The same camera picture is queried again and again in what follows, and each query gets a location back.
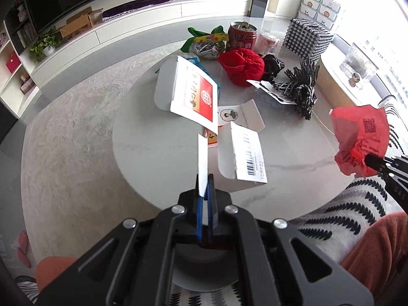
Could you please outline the red plastic bag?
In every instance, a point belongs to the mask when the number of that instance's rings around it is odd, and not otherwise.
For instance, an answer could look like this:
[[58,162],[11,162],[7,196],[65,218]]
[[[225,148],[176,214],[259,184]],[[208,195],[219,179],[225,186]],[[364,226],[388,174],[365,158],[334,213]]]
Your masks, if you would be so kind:
[[389,123],[385,109],[365,106],[343,106],[330,111],[339,151],[335,161],[345,175],[370,177],[376,171],[364,158],[373,154],[384,158],[389,145]]

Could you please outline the white red medicine box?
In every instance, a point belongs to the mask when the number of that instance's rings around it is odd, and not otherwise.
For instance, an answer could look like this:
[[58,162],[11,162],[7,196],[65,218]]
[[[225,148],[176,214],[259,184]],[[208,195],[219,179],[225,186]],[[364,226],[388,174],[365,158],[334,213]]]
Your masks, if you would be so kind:
[[267,183],[259,139],[265,124],[254,100],[219,106],[216,82],[182,56],[169,58],[157,73],[156,106],[203,127],[198,135],[199,193],[209,184],[211,163],[215,179],[235,191]]

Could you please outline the black plastic bag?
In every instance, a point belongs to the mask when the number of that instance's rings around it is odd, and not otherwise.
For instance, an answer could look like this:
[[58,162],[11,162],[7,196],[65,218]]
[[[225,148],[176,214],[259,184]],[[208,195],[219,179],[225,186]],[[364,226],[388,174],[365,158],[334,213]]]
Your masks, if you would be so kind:
[[285,64],[273,54],[267,54],[263,57],[264,73],[262,80],[272,83],[277,75],[285,68]]

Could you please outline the green snack wrapper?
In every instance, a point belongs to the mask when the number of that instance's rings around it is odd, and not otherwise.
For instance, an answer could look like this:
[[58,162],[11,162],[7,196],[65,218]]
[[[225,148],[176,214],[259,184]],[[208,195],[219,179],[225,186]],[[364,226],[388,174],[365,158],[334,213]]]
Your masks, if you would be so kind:
[[189,27],[187,31],[191,37],[182,45],[183,53],[192,53],[204,59],[217,59],[226,51],[229,37],[222,25],[211,32],[196,30],[194,27]]

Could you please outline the white foam cup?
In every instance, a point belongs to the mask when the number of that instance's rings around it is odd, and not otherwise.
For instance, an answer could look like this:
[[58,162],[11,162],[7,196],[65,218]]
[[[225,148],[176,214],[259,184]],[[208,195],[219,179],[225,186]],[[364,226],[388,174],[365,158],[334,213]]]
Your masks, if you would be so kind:
[[258,34],[256,44],[254,46],[254,52],[260,55],[275,54],[279,44],[280,38],[269,33],[262,31]]

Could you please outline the red milk can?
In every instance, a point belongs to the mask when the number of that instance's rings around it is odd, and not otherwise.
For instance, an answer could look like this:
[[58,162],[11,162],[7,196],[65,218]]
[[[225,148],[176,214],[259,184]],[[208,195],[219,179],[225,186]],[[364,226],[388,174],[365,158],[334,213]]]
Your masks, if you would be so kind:
[[239,48],[252,50],[257,40],[257,28],[247,21],[235,21],[228,29],[228,50]]

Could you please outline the round wooden tray clear lid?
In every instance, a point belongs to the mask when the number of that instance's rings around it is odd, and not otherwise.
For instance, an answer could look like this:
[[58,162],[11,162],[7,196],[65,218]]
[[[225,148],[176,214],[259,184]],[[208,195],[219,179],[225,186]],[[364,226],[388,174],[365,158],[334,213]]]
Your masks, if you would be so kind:
[[349,78],[340,70],[340,64],[345,59],[349,46],[340,50],[335,44],[330,44],[319,60],[320,71],[317,87],[331,107],[340,106],[378,106],[390,95],[378,73],[380,64],[371,59],[378,67],[377,73],[369,82],[350,85]]

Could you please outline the black white striped wrapper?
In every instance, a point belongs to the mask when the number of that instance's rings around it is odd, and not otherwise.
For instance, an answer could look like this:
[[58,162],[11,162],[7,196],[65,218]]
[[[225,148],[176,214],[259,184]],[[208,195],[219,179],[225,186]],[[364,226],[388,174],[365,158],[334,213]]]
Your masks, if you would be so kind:
[[286,82],[278,82],[276,78],[272,83],[260,80],[247,80],[252,86],[263,90],[275,101],[283,105],[293,106],[297,114],[305,120],[312,117],[313,106],[317,102],[315,85],[320,66],[309,59],[302,60],[300,67],[285,70]]

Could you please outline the blue white milk carton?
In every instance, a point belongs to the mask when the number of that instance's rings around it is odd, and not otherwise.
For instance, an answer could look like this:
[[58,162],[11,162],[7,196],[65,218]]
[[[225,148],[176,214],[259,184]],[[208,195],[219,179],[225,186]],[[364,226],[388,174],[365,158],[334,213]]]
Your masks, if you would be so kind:
[[205,66],[200,62],[200,59],[198,56],[194,54],[175,54],[175,55],[170,55],[167,57],[163,64],[159,67],[159,69],[155,72],[157,75],[171,75],[176,69],[177,69],[177,63],[181,61],[182,59],[185,59],[192,63],[193,65],[197,66],[202,70],[203,72],[207,73],[208,70],[205,68]]

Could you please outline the stacked white drawer boxes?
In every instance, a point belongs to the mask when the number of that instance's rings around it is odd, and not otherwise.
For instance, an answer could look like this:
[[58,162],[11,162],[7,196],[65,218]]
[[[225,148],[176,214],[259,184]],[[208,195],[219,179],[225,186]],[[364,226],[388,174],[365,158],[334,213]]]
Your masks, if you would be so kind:
[[341,12],[341,5],[334,0],[301,0],[297,18],[309,19],[333,32],[338,27]]

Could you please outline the white tv cabinet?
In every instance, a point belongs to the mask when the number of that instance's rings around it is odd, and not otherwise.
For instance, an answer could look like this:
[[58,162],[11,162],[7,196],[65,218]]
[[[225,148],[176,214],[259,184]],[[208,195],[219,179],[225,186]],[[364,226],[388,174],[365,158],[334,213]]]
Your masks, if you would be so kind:
[[249,0],[172,0],[117,19],[102,22],[54,53],[36,61],[25,49],[19,59],[38,87],[43,87],[69,66],[110,44],[153,28],[206,17],[246,16]]

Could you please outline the dark purple cloth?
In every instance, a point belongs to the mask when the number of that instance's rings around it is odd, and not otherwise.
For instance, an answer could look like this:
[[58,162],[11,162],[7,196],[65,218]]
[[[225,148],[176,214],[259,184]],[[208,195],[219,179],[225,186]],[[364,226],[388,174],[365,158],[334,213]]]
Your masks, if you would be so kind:
[[105,10],[102,13],[102,22],[109,21],[117,17],[121,17],[128,13],[132,13],[137,10],[141,10],[143,8],[149,8],[152,6],[165,4],[170,1],[171,0],[133,0],[131,2],[127,2],[125,4],[121,4],[119,6],[115,6],[108,10]]

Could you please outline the cardboard box on cabinet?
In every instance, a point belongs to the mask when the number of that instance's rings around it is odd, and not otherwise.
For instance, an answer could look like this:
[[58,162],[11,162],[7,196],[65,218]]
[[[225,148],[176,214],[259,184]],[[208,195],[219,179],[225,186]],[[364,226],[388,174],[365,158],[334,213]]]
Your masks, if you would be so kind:
[[69,40],[92,29],[98,22],[98,17],[102,14],[102,11],[102,8],[93,10],[92,7],[81,10],[67,19],[66,25],[59,29],[61,36]]

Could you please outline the potted plant left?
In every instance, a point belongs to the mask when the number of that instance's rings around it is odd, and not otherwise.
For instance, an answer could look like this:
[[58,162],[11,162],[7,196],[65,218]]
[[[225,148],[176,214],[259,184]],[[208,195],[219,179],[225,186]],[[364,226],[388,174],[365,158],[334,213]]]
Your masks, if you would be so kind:
[[61,34],[54,26],[40,34],[30,47],[30,56],[36,61],[42,61],[47,48],[56,48],[61,42]]

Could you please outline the white bookshelf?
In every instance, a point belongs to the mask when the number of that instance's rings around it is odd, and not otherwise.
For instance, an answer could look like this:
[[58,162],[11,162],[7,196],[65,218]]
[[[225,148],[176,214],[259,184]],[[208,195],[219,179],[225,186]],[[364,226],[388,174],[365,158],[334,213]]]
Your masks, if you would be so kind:
[[[37,39],[25,0],[16,0],[1,22],[1,103],[20,118],[40,91],[32,73],[37,61],[30,47]],[[16,52],[21,65],[11,74],[6,68],[9,56]]]

